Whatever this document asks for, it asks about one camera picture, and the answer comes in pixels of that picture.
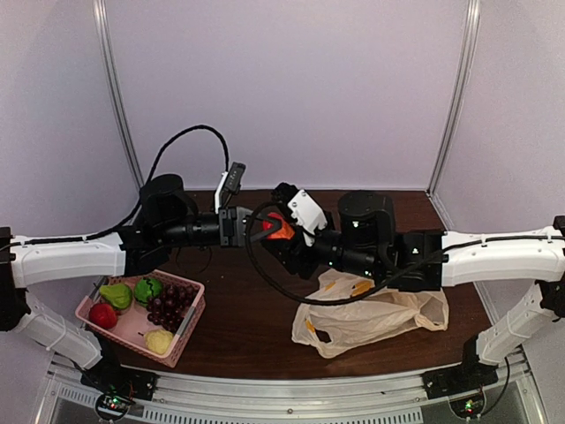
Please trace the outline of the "orange fruit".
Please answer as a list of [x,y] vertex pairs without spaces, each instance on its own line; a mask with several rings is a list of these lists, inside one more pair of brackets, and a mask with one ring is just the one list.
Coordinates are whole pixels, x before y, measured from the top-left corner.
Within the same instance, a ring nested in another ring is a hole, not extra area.
[[291,240],[295,236],[292,226],[276,212],[269,212],[267,217],[262,220],[261,226],[266,233],[266,239]]

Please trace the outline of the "beige plastic bag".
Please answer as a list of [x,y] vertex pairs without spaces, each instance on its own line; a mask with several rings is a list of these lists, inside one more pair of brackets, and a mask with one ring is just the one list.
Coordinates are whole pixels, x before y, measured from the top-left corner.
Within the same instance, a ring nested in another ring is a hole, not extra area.
[[333,359],[415,329],[445,331],[448,321],[449,306],[443,291],[383,289],[343,306],[299,305],[291,340],[311,346],[324,359]]

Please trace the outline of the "dark red grape bunch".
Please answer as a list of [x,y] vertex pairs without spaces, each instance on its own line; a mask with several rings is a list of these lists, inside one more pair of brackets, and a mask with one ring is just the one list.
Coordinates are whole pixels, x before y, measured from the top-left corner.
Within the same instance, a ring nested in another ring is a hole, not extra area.
[[148,298],[147,320],[153,325],[176,333],[196,294],[197,290],[192,287],[166,285],[158,296]]

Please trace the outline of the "yellow fruit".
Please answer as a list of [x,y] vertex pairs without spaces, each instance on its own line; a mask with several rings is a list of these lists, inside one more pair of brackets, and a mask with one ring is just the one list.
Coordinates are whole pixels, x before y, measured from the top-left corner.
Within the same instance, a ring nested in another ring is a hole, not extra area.
[[145,333],[143,336],[146,348],[157,355],[165,354],[173,339],[174,334],[165,329],[155,329]]

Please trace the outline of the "green pear fruit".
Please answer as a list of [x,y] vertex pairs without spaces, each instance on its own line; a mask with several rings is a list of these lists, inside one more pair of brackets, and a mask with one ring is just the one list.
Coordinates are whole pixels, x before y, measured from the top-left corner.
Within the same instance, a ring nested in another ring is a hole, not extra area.
[[127,284],[103,285],[99,293],[114,309],[124,311],[133,302],[132,289]]

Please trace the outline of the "red fruit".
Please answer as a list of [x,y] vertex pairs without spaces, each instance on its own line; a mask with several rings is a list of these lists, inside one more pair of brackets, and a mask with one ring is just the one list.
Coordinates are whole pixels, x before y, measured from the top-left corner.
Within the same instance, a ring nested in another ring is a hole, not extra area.
[[88,319],[100,328],[113,329],[117,325],[118,315],[111,305],[98,303],[90,308]]

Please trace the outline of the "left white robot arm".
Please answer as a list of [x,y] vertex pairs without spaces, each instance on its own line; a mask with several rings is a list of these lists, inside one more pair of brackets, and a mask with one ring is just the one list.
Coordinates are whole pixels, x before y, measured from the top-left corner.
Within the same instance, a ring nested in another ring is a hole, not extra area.
[[1,330],[22,332],[79,367],[108,392],[127,383],[122,367],[109,359],[91,332],[79,329],[28,294],[33,284],[86,276],[130,277],[148,274],[188,246],[244,246],[248,208],[222,204],[230,182],[215,193],[215,208],[201,213],[186,194],[180,176],[164,174],[139,191],[132,216],[113,229],[62,238],[14,236],[1,230]]

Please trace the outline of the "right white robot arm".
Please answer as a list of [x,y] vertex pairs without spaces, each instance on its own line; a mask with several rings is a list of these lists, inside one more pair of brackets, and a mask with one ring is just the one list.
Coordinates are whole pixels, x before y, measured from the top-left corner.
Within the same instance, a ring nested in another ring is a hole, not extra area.
[[291,274],[308,278],[320,266],[319,287],[300,301],[296,343],[330,359],[423,328],[445,330],[445,289],[481,279],[527,278],[530,289],[491,328],[466,343],[453,383],[472,389],[515,347],[564,316],[564,232],[465,234],[396,231],[394,205],[370,191],[346,193],[340,220],[303,190],[278,194],[279,211],[262,225],[262,245]]

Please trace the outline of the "pink perforated plastic basket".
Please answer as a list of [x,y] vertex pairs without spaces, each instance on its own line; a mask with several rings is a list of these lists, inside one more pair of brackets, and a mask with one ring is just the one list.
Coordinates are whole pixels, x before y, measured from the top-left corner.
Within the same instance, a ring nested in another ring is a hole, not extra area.
[[[98,303],[109,304],[101,297],[99,291],[98,298],[95,300],[92,300],[89,297],[83,298],[75,311],[75,315],[78,319],[83,321],[89,327],[89,329],[105,336],[107,339],[121,344],[138,354],[148,357],[151,360],[162,363],[167,367],[174,367],[177,364],[182,352],[184,351],[185,346],[198,320],[200,319],[200,316],[204,311],[205,287],[199,282],[182,278],[181,276],[175,276],[160,270],[156,270],[145,276],[151,276],[159,279],[163,284],[163,288],[166,285],[172,284],[177,286],[192,287],[197,290],[195,299],[189,306],[188,310],[185,312],[185,318],[183,319],[180,328],[176,333],[173,333],[174,339],[165,354],[157,355],[150,352],[146,348],[143,338],[145,333],[151,330],[163,328],[161,326],[153,325],[147,320],[146,307],[139,304],[134,297],[133,302],[129,308],[125,309],[124,311],[118,311],[115,309],[118,315],[118,321],[117,325],[113,329],[100,328],[91,323],[88,319],[89,310],[93,305]],[[107,283],[103,285],[127,284],[132,289],[133,294],[135,284],[142,277],[143,276],[109,277],[107,279]]]

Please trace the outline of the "front aluminium rail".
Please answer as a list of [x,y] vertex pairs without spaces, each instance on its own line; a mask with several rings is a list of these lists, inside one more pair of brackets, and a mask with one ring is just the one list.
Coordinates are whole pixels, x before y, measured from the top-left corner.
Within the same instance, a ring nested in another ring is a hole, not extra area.
[[313,380],[246,380],[160,372],[154,396],[138,400],[123,423],[465,423],[477,399],[478,423],[544,423],[539,391],[521,351],[499,381],[452,397],[427,396],[422,373]]

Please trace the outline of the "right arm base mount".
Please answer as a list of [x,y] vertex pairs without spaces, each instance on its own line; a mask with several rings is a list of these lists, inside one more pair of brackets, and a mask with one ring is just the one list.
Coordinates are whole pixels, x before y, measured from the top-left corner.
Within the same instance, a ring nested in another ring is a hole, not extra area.
[[463,345],[462,362],[452,367],[424,372],[424,389],[428,399],[450,397],[452,412],[462,419],[477,419],[486,410],[484,387],[498,382],[496,366],[479,362],[477,336]]

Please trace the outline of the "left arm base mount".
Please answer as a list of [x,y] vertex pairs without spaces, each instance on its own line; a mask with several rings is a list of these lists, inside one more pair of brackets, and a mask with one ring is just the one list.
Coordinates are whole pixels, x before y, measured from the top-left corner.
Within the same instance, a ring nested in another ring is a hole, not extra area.
[[91,368],[80,371],[80,382],[100,392],[95,400],[94,411],[108,423],[121,420],[136,404],[135,400],[153,399],[158,376],[151,371],[124,367],[104,337],[97,337],[101,345],[102,358]]

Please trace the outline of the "left aluminium frame post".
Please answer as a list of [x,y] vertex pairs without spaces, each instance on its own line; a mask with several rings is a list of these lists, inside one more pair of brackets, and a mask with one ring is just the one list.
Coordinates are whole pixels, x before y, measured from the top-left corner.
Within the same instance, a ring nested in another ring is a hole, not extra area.
[[106,74],[109,88],[109,97],[117,123],[119,139],[122,143],[124,156],[136,189],[139,190],[143,183],[143,174],[140,168],[137,152],[133,145],[131,130],[124,106],[124,99],[121,92],[120,81],[114,57],[107,5],[103,0],[93,1],[94,23],[99,38],[102,52],[102,64]]

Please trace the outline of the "aluminium frame post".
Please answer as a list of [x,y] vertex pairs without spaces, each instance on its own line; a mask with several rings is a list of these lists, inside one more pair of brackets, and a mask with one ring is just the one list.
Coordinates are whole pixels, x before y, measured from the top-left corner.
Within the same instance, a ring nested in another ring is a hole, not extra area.
[[102,64],[106,74],[109,88],[109,97],[117,123],[119,139],[122,143],[124,156],[136,189],[139,190],[143,183],[143,174],[140,168],[137,152],[133,145],[131,130],[124,106],[124,99],[121,92],[120,81],[114,57],[107,5],[103,0],[93,1],[94,23],[99,38],[102,52]]
[[464,96],[471,76],[471,68],[478,43],[480,19],[481,2],[479,0],[469,0],[467,2],[463,26],[463,39],[446,123],[442,132],[441,144],[438,155],[436,156],[435,165],[433,166],[433,173],[426,189],[426,193],[430,199],[433,199],[438,191],[441,177],[448,162],[449,151],[456,135],[458,121],[463,110]]

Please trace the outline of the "right aluminium frame post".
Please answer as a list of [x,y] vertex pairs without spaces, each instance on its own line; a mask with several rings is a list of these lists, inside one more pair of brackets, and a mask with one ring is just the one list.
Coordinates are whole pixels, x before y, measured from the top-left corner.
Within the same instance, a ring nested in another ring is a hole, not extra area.
[[471,76],[471,68],[478,43],[480,19],[481,2],[479,0],[469,0],[467,2],[463,26],[463,39],[446,123],[442,132],[441,144],[438,155],[436,156],[435,165],[433,166],[433,173],[426,189],[426,193],[430,199],[433,199],[438,191],[441,177],[448,162],[449,151],[456,135],[458,121],[463,110],[464,96]]

